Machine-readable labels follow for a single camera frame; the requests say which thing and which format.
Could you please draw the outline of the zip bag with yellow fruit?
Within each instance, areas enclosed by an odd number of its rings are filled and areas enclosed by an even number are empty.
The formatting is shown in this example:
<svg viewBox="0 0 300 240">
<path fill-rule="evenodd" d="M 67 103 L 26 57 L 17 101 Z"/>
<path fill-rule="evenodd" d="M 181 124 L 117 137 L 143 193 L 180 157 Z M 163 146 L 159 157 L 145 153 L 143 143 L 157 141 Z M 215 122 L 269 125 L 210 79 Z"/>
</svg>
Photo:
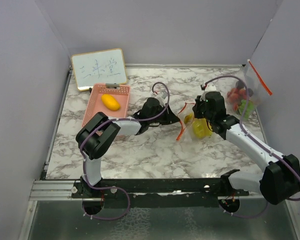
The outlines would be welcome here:
<svg viewBox="0 0 300 240">
<path fill-rule="evenodd" d="M 186 102 L 183 108 L 178 112 L 177 117 L 181 125 L 181 130 L 176 138 L 177 142 L 194 142 L 211 137 L 210 124 L 205 118 L 195 118 L 193 102 Z"/>
</svg>

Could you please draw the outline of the fake yellow mango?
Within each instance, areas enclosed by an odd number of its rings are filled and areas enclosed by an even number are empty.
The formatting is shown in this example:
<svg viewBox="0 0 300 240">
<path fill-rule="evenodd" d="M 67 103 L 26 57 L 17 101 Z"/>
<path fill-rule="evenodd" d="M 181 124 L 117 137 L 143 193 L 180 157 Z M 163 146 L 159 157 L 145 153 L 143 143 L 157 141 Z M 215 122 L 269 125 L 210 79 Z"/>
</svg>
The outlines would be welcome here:
<svg viewBox="0 0 300 240">
<path fill-rule="evenodd" d="M 119 102 L 110 94 L 103 94 L 101 96 L 101 101 L 103 105 L 111 111 L 118 111 L 121 108 Z"/>
</svg>

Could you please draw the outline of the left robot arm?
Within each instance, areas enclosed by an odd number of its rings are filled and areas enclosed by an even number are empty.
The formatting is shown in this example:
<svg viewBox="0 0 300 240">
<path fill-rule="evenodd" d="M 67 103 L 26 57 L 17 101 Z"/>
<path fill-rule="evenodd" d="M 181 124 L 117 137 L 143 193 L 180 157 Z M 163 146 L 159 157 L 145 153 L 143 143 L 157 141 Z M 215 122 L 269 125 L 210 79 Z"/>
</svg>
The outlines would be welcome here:
<svg viewBox="0 0 300 240">
<path fill-rule="evenodd" d="M 103 112 L 96 113 L 75 137 L 83 156 L 83 191 L 96 197 L 101 190 L 101 158 L 117 136 L 137 136 L 150 127 L 172 125 L 180 119 L 168 103 L 150 97 L 142 108 L 126 118 L 110 118 Z"/>
</svg>

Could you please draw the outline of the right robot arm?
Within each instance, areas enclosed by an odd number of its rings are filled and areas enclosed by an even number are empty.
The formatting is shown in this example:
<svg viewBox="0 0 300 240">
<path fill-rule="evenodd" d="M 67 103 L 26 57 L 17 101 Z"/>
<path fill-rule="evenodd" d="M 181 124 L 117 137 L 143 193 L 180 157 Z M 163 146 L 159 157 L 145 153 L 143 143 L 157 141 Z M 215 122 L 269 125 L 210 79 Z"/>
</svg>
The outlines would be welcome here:
<svg viewBox="0 0 300 240">
<path fill-rule="evenodd" d="M 293 155 L 285 155 L 250 133 L 233 115 L 226 112 L 220 92 L 209 91 L 195 98 L 192 108 L 197 119 L 205 119 L 214 133 L 241 149 L 262 171 L 250 174 L 232 170 L 220 182 L 219 189 L 230 196 L 237 190 L 261 194 L 270 204 L 293 200 L 300 192 L 300 163 Z"/>
</svg>

